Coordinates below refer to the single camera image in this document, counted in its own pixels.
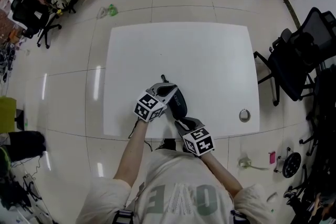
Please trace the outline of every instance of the tile floor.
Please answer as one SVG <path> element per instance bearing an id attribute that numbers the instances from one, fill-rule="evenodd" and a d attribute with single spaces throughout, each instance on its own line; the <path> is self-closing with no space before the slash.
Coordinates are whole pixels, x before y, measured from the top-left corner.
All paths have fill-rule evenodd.
<path id="1" fill-rule="evenodd" d="M 99 8 L 111 3 L 119 14 L 96 19 Z M 76 14 L 64 14 L 59 19 L 63 28 L 53 32 L 49 50 L 37 48 L 36 37 L 23 44 L 30 53 L 18 51 L 8 88 L 3 88 L 3 94 L 17 99 L 18 107 L 25 109 L 27 128 L 40 130 L 46 136 L 48 155 L 40 160 L 36 184 L 59 223 L 74 223 L 90 176 L 112 177 L 127 144 L 126 136 L 116 140 L 105 136 L 102 129 L 104 68 L 112 27 L 151 22 L 245 25 L 253 49 L 265 57 L 282 30 L 295 30 L 282 0 L 80 0 L 75 9 Z M 259 78 L 268 73 L 259 61 L 256 69 Z M 280 105 L 274 107 L 270 81 L 259 85 L 259 99 L 260 132 L 219 139 L 214 155 L 244 186 L 260 183 L 267 195 L 276 190 L 279 197 L 269 205 L 270 210 L 274 210 L 277 223 L 288 223 L 293 212 L 282 194 L 300 181 L 300 173 L 292 179 L 273 173 L 275 165 L 269 164 L 269 152 L 284 154 L 290 146 L 310 165 L 311 159 L 305 156 L 307 146 L 298 141 L 310 134 L 305 117 L 311 100 L 292 102 L 281 92 Z M 131 124 L 125 134 L 132 128 Z M 159 144 L 149 141 L 153 148 Z M 270 169 L 240 169 L 238 160 L 246 155 L 255 166 Z M 150 158 L 147 146 L 143 156 L 136 185 L 142 183 Z M 38 158 L 34 158 L 24 164 L 24 169 L 32 174 L 37 163 Z M 136 192 L 134 188 L 130 199 Z"/>

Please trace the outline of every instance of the tabletop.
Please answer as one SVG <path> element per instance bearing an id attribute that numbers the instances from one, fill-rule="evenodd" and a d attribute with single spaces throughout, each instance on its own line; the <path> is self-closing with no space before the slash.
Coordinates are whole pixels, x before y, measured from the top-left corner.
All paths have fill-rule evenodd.
<path id="1" fill-rule="evenodd" d="M 104 133 L 127 137 L 142 91 L 164 74 L 184 95 L 188 114 L 214 138 L 259 131 L 259 94 L 246 26 L 156 23 L 111 31 L 104 85 Z M 248 110 L 250 119 L 239 114 Z M 177 138 L 169 110 L 150 123 L 147 138 Z"/>

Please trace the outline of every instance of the black and white marker cube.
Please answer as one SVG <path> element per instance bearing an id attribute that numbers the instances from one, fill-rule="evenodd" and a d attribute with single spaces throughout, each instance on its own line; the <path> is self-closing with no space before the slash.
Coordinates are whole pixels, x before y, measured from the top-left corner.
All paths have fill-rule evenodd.
<path id="1" fill-rule="evenodd" d="M 197 156 L 215 149 L 214 140 L 204 127 L 185 134 L 183 140 L 186 148 Z"/>
<path id="2" fill-rule="evenodd" d="M 167 106 L 164 103 L 144 91 L 136 100 L 134 113 L 144 121 L 148 122 L 161 116 L 162 111 L 166 108 Z"/>

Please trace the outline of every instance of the white t-shirt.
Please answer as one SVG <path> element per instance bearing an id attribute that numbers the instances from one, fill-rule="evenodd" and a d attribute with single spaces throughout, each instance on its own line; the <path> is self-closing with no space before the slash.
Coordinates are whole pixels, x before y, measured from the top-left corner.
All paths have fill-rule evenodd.
<path id="1" fill-rule="evenodd" d="M 130 192 L 122 180 L 95 178 L 76 223 L 112 223 L 116 212 L 125 209 Z M 232 200 L 199 158 L 164 149 L 152 153 L 145 188 L 134 208 L 140 223 L 230 224 L 232 210 L 245 214 L 251 224 L 274 223 L 260 185 L 241 190 Z"/>

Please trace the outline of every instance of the black round object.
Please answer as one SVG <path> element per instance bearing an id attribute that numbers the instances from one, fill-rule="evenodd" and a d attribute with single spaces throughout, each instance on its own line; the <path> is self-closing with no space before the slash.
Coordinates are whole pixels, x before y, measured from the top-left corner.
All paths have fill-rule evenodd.
<path id="1" fill-rule="evenodd" d="M 282 174 L 285 178 L 290 178 L 296 174 L 301 164 L 301 155 L 297 152 L 290 154 L 282 167 Z"/>

